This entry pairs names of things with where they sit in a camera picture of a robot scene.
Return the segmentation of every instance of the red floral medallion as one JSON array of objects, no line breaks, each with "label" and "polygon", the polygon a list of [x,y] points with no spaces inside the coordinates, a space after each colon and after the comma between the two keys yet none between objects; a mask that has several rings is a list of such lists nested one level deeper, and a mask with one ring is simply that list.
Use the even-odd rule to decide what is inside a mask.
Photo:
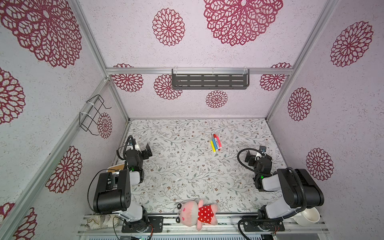
[{"label": "red floral medallion", "polygon": [[[0,206],[0,224],[14,205],[14,203],[7,202],[6,204]],[[15,234],[13,235],[13,240],[31,240],[35,235],[35,229],[37,226],[36,217],[37,214],[35,213],[35,208],[31,207],[28,211],[28,215],[24,217],[21,225],[17,228]]]},{"label": "red floral medallion", "polygon": [[205,98],[205,102],[211,108],[220,108],[227,103],[228,96],[225,92],[214,90]]},{"label": "red floral medallion", "polygon": [[[133,68],[129,64],[119,63],[115,68]],[[114,74],[111,75],[113,82],[117,87],[127,92],[136,92],[143,87],[143,78],[141,74]]]},{"label": "red floral medallion", "polygon": [[157,95],[168,100],[178,98],[183,92],[183,90],[172,88],[172,76],[169,74],[158,76],[153,83],[153,87]]},{"label": "red floral medallion", "polygon": [[265,33],[283,0],[204,0],[207,28],[221,43],[244,45]]},{"label": "red floral medallion", "polygon": [[80,57],[79,25],[67,1],[0,0],[0,17],[38,60],[66,68]]},{"label": "red floral medallion", "polygon": [[25,95],[19,81],[0,68],[0,124],[18,118],[25,106]]},{"label": "red floral medallion", "polygon": [[365,21],[348,26],[333,43],[331,49],[333,64],[344,67],[356,62],[368,50],[372,35],[372,26]]},{"label": "red floral medallion", "polygon": [[327,180],[333,174],[333,161],[324,149],[312,149],[307,155],[306,162],[310,174],[319,180]]},{"label": "red floral medallion", "polygon": [[97,130],[102,138],[108,138],[112,133],[112,120],[108,113],[102,113],[97,121]]},{"label": "red floral medallion", "polygon": [[[292,67],[289,63],[278,63],[272,65],[272,68],[290,68]],[[260,86],[268,91],[273,91],[279,89],[283,84],[285,78],[287,76],[285,74],[264,74],[260,78]]]},{"label": "red floral medallion", "polygon": [[82,161],[79,151],[70,146],[45,186],[50,192],[68,191],[79,179],[83,167]]},{"label": "red floral medallion", "polygon": [[156,38],[166,46],[178,44],[184,37],[184,22],[180,14],[173,9],[163,8],[152,21]]},{"label": "red floral medallion", "polygon": [[303,120],[310,112],[311,103],[311,95],[307,89],[298,88],[294,90],[288,101],[289,116],[295,121]]}]

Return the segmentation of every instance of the pink marker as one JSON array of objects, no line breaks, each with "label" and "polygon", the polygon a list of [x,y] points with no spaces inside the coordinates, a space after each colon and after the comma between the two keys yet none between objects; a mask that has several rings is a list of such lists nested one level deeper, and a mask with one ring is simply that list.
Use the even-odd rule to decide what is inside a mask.
[{"label": "pink marker", "polygon": [[221,148],[221,143],[220,143],[220,139],[218,138],[218,136],[216,134],[214,134],[214,138],[215,138],[215,141],[216,141],[216,144],[219,148]]}]

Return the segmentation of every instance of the pink plush toy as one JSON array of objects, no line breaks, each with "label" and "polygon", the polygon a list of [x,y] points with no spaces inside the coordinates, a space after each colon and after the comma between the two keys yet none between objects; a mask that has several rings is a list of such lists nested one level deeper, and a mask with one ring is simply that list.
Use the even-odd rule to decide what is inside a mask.
[{"label": "pink plush toy", "polygon": [[176,218],[177,223],[192,227],[197,222],[198,231],[203,227],[202,222],[217,225],[215,214],[218,211],[218,207],[216,204],[203,206],[203,200],[200,200],[199,204],[195,201],[189,201],[184,204],[178,204],[177,209],[180,209],[180,215]]}]

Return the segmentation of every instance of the floral tablecloth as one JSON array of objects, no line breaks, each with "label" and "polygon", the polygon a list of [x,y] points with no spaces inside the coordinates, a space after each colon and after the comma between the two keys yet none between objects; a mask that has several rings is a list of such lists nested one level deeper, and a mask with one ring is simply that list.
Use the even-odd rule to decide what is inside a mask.
[{"label": "floral tablecloth", "polygon": [[[222,149],[214,153],[213,134]],[[263,119],[133,120],[129,128],[153,157],[144,161],[144,182],[132,187],[133,200],[148,212],[177,212],[177,204],[203,199],[218,204],[220,212],[256,212],[275,201],[281,192],[259,192],[252,171],[236,159],[239,150],[267,147],[272,172],[286,164]]]}]

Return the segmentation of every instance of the white mug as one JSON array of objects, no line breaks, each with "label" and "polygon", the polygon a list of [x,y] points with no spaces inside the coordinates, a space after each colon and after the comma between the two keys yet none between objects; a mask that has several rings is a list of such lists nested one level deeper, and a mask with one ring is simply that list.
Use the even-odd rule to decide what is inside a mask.
[{"label": "white mug", "polygon": [[299,212],[295,216],[293,216],[295,222],[303,227],[310,226],[320,220],[319,211],[316,208],[305,209],[302,212]]}]

